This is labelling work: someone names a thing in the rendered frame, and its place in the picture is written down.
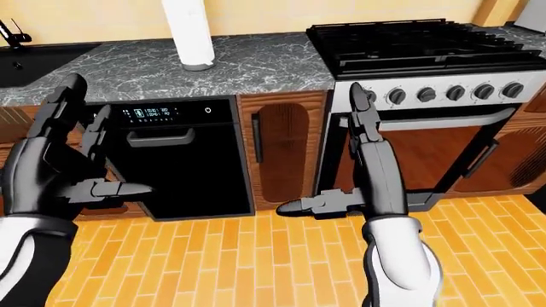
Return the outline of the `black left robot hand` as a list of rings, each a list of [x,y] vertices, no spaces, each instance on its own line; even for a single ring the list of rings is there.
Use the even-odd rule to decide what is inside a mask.
[[[86,91],[83,76],[67,75],[46,96],[26,138],[12,147],[0,178],[5,215],[72,221],[83,209],[116,208],[154,193],[142,183],[106,179],[110,106],[87,125],[80,149],[67,145],[68,133],[84,117]]]

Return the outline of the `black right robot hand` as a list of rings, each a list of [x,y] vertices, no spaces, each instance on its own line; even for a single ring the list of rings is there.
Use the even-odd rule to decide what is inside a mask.
[[[351,84],[349,102],[348,148],[354,161],[354,188],[348,194],[334,189],[289,201],[276,208],[278,216],[336,219],[351,211],[360,211],[366,218],[408,214],[403,177],[392,145],[380,135],[374,103],[357,82]]]

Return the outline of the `wooden cabinet under sink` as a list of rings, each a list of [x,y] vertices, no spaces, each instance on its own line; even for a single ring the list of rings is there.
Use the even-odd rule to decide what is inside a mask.
[[[0,169],[4,167],[9,151],[26,136],[40,106],[0,107]],[[77,216],[79,222],[146,217],[136,203],[124,203],[114,209],[83,209]]]

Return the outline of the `silver oven with glass door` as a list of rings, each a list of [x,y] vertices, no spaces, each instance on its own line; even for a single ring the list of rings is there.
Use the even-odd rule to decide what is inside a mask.
[[[515,99],[501,94],[507,84],[525,86]],[[425,211],[441,198],[530,194],[546,184],[546,71],[474,73],[452,76],[357,80],[380,116],[380,133],[392,145],[412,209]],[[491,84],[487,100],[473,96]],[[466,90],[458,101],[445,93]],[[432,87],[436,99],[416,94]],[[387,100],[395,88],[406,92],[400,105]],[[497,150],[470,177],[462,173],[492,139]]]

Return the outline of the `narrow wooden cabinet door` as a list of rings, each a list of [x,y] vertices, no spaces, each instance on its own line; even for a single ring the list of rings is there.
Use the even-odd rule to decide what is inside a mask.
[[[255,209],[311,196],[328,91],[239,94],[236,103]],[[263,163],[255,158],[252,114],[259,113]]]

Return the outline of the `black kitchen sink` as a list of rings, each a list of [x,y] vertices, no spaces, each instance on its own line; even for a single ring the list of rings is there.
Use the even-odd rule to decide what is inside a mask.
[[[84,43],[0,48],[0,89],[27,86],[100,45]]]

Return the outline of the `black gas stove top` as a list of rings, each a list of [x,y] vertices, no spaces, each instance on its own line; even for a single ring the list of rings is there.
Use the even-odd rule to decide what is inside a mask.
[[[444,19],[314,25],[306,35],[338,81],[546,70],[540,50]]]

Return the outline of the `black sink faucet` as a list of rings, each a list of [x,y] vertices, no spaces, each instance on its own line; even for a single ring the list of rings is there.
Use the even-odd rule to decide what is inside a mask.
[[[8,43],[9,47],[13,50],[22,49],[24,48],[22,43],[30,43],[32,41],[31,35],[28,35],[27,33],[23,32],[20,27],[17,25],[15,20],[11,19],[11,22],[19,32],[11,32],[9,28],[0,20],[0,35],[2,35],[2,38]]]

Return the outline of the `black dishwasher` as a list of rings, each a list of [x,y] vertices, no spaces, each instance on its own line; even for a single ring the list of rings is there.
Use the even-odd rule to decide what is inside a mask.
[[[106,152],[121,181],[143,183],[154,194],[139,206],[156,222],[255,213],[234,96],[110,101]],[[189,145],[132,148],[129,132],[193,128]]]

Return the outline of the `white paper towel roll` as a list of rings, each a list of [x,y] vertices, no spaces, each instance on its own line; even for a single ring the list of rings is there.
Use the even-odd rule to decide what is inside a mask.
[[[214,66],[215,53],[204,0],[161,0],[179,59],[186,71]]]

